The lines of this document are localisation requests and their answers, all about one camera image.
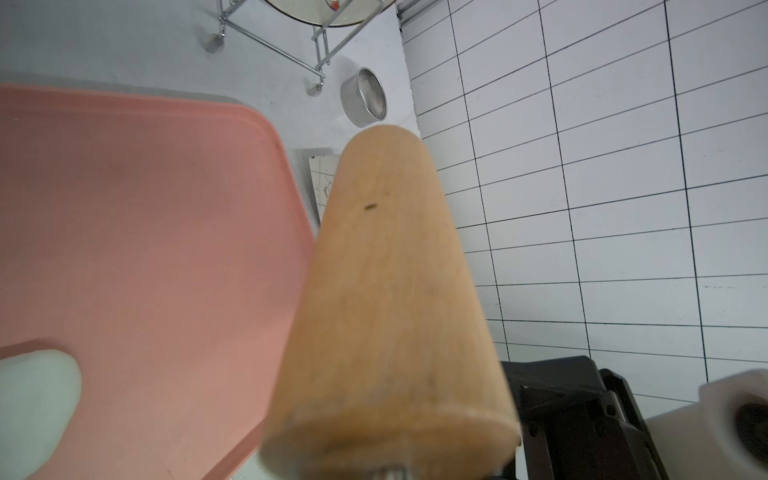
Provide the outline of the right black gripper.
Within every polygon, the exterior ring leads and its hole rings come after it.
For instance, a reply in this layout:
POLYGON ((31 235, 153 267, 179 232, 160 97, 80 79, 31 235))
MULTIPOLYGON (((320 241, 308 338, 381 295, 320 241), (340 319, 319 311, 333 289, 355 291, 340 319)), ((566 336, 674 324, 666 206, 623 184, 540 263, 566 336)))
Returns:
POLYGON ((586 356, 501 363, 524 452, 500 471, 516 479, 666 479, 628 382, 586 356))

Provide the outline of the wooden rolling pin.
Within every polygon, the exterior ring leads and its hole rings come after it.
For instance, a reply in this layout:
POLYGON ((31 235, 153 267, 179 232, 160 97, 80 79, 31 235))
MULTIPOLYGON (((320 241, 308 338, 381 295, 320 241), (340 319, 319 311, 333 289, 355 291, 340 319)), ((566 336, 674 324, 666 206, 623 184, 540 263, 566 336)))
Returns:
POLYGON ((520 422, 436 167, 397 126, 344 149, 264 422, 283 479, 481 479, 520 422))

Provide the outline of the pink plastic tray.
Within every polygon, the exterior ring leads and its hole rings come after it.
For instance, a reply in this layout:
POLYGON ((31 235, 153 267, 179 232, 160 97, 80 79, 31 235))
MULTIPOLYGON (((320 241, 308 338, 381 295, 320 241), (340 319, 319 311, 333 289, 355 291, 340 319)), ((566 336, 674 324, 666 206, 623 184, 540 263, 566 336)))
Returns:
POLYGON ((227 479, 257 451, 313 247, 232 103, 1 89, 1 353, 78 364, 39 479, 227 479))

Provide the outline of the white dough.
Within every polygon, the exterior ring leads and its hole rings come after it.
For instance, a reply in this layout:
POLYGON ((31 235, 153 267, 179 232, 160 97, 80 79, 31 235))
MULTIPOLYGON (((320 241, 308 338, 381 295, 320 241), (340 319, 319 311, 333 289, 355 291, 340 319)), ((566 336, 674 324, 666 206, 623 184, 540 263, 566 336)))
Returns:
POLYGON ((1 361, 1 477, 26 479, 53 455, 82 392, 77 361, 55 349, 1 361))

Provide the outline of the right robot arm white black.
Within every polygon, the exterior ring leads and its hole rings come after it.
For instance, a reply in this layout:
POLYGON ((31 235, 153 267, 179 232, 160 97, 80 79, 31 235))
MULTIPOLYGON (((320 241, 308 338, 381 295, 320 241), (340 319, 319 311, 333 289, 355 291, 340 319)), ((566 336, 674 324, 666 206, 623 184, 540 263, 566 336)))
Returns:
POLYGON ((522 452, 498 479, 764 479, 767 372, 699 389, 697 402, 643 417, 627 380, 586 356, 502 365, 522 452))

